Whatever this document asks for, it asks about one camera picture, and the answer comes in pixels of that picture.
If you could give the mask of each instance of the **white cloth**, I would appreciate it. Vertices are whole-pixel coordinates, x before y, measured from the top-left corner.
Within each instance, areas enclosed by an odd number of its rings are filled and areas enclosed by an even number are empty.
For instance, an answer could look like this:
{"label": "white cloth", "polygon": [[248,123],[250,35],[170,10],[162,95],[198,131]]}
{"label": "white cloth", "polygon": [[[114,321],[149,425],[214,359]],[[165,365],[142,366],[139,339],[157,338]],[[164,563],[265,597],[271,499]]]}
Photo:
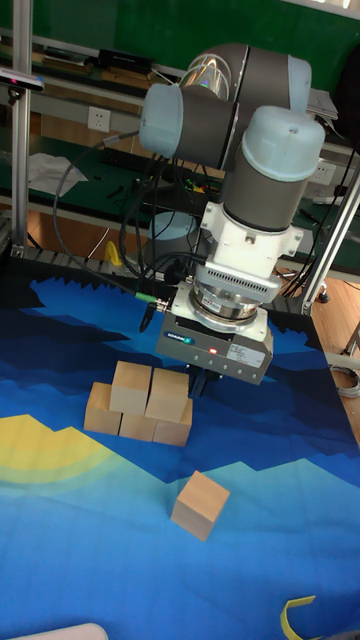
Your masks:
{"label": "white cloth", "polygon": [[[67,158],[56,158],[46,153],[35,153],[29,158],[29,188],[55,195],[59,182],[69,164],[70,161]],[[60,197],[64,196],[78,182],[88,182],[88,179],[79,169],[73,167],[61,189]]]}

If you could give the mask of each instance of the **green wall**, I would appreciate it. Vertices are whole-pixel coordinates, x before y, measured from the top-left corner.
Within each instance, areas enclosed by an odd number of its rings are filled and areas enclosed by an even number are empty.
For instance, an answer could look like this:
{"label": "green wall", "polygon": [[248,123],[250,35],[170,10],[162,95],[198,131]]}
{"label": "green wall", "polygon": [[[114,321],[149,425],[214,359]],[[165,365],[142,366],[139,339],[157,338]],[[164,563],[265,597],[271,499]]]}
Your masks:
{"label": "green wall", "polygon": [[[0,26],[11,28],[11,12],[0,0]],[[244,42],[308,60],[313,86],[332,91],[360,21],[281,0],[34,0],[34,33],[178,68],[209,46]]]}

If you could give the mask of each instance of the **metal rod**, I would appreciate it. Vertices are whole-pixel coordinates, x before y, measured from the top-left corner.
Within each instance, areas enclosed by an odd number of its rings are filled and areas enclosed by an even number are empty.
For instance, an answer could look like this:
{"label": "metal rod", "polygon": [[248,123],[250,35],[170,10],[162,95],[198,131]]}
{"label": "metal rod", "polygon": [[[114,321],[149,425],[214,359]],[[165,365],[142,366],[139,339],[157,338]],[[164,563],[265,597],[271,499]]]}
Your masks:
{"label": "metal rod", "polygon": [[331,225],[324,245],[315,258],[315,262],[304,291],[301,294],[301,313],[310,315],[311,306],[317,296],[322,282],[340,249],[345,234],[360,204],[360,162],[358,163],[353,178],[347,188],[346,194],[339,207],[337,216]]}
{"label": "metal rod", "polygon": [[360,371],[360,359],[349,356],[339,355],[338,353],[325,352],[326,360],[330,366],[347,367],[348,369],[356,369]]}
{"label": "metal rod", "polygon": [[[33,0],[13,0],[13,69],[31,74]],[[27,245],[30,90],[13,106],[12,239],[13,255],[22,257]]]}

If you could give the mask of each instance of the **green cable connector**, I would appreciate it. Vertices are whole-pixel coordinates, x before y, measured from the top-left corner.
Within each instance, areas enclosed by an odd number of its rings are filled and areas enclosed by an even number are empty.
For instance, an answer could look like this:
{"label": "green cable connector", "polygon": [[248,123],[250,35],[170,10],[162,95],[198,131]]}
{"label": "green cable connector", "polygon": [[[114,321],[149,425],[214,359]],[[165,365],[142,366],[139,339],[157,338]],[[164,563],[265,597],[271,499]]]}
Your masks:
{"label": "green cable connector", "polygon": [[156,302],[155,296],[148,296],[146,293],[135,293],[135,298],[143,300],[144,302]]}

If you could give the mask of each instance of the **yellow tape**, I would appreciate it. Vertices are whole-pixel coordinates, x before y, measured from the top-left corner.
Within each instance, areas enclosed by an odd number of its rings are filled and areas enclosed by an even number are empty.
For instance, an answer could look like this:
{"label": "yellow tape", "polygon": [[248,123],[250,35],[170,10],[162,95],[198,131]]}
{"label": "yellow tape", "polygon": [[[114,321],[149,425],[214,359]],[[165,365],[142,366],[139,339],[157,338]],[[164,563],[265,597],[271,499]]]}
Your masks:
{"label": "yellow tape", "polygon": [[[289,640],[303,640],[298,636],[295,631],[290,627],[289,621],[287,619],[287,610],[292,609],[293,607],[302,607],[304,604],[311,604],[313,600],[315,600],[316,596],[308,596],[307,598],[297,598],[296,600],[288,600],[285,607],[283,608],[280,616],[281,628],[285,634],[285,636]],[[319,636],[318,638],[312,638],[312,640],[320,640],[323,636]]]}
{"label": "yellow tape", "polygon": [[105,249],[105,262],[108,262],[109,260],[114,265],[114,267],[121,267],[122,265],[119,254],[117,252],[117,248],[111,240],[106,243]]}

